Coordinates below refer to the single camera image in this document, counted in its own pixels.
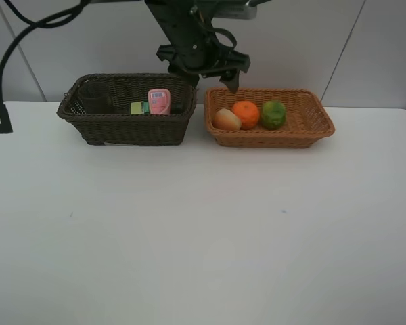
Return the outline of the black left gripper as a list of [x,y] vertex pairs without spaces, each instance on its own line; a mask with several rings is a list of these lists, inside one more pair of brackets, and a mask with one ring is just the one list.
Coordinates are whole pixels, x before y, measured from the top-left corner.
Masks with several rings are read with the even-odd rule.
[[156,55],[169,62],[169,73],[181,77],[192,87],[198,86],[200,77],[220,77],[219,81],[231,93],[238,91],[240,71],[247,72],[250,66],[249,56],[213,42],[183,48],[161,45]]

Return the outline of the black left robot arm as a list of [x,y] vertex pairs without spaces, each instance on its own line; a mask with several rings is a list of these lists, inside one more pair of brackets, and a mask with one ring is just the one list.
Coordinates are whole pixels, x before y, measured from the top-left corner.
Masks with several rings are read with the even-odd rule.
[[195,87],[200,78],[219,77],[230,92],[239,87],[241,72],[248,72],[250,57],[235,50],[234,35],[212,25],[213,18],[252,19],[252,1],[146,1],[170,41],[156,55],[169,62],[168,72]]

